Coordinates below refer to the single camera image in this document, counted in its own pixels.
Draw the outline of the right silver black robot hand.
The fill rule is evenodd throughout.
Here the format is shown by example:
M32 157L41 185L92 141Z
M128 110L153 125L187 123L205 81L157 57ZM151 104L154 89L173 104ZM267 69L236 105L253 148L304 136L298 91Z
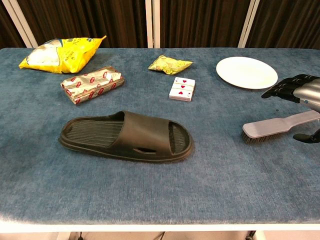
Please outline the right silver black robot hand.
M269 88L261 97L263 99L278 97L319 112L320 78L308 74L299 74L294 77L285 78Z

